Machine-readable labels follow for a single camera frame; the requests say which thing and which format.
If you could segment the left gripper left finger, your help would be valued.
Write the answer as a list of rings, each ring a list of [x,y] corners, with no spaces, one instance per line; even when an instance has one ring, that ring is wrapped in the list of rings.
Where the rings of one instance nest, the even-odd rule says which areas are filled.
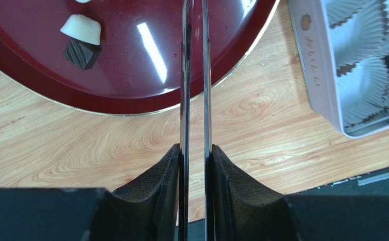
[[[0,240],[173,240],[179,153],[114,191],[0,188]]]

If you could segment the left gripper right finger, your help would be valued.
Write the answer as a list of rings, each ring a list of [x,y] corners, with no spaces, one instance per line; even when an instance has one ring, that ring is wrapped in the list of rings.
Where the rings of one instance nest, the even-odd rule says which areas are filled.
[[[216,240],[389,240],[389,195],[283,195],[212,157]]]

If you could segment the dark red round plate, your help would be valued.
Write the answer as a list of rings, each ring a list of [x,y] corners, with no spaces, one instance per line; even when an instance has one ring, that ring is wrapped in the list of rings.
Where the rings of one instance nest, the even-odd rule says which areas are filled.
[[[194,1],[191,97],[203,92],[202,1]],[[211,84],[258,43],[279,1],[207,1]],[[65,58],[71,15],[101,25],[91,69]],[[183,1],[0,1],[0,72],[32,93],[110,115],[155,113],[180,103]]]

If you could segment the ridged dark square chocolate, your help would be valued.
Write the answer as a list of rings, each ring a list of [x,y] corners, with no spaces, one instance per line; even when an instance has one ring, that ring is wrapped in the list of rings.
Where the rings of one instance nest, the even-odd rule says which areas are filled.
[[[102,48],[71,38],[62,56],[81,70],[89,70],[96,63]]]

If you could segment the pink square tin box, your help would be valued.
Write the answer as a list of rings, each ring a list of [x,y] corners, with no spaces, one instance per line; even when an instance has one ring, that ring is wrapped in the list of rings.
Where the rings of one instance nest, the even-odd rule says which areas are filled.
[[[311,108],[345,136],[389,129],[389,1],[289,1]]]

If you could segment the white triangular chocolate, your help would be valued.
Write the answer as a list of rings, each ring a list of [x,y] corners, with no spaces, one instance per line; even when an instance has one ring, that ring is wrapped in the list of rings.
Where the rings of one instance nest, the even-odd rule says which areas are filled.
[[[84,15],[71,15],[61,27],[60,32],[85,43],[100,45],[100,23]]]

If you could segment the metal tongs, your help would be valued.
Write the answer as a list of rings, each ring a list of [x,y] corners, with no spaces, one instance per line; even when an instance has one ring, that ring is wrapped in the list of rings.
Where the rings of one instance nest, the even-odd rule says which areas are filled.
[[[204,141],[204,234],[215,240],[212,169],[211,44],[207,1],[182,2],[180,101],[179,240],[189,240],[194,199],[199,194],[200,142]]]

